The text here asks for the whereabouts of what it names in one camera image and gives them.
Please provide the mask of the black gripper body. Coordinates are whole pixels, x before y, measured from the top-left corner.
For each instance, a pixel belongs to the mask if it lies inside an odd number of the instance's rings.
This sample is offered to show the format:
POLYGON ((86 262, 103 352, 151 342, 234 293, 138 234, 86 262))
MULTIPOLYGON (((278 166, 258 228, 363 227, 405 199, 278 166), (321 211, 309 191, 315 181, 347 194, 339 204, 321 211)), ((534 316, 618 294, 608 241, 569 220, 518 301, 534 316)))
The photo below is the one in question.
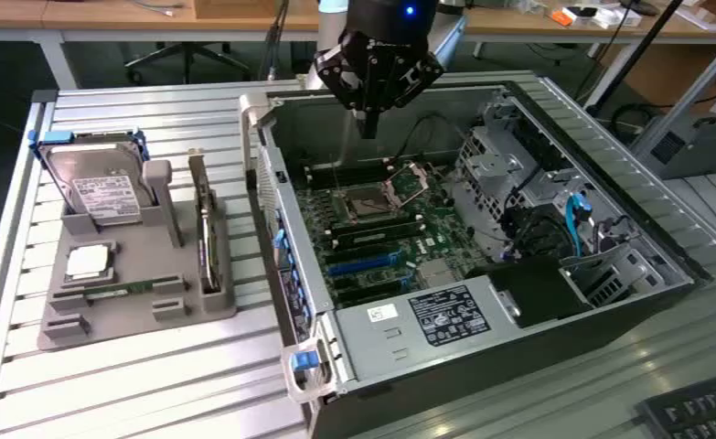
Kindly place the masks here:
POLYGON ((438 1, 350 0, 347 22, 339 45, 349 58, 366 58, 369 43, 409 49, 425 58, 429 33, 434 25, 438 1))

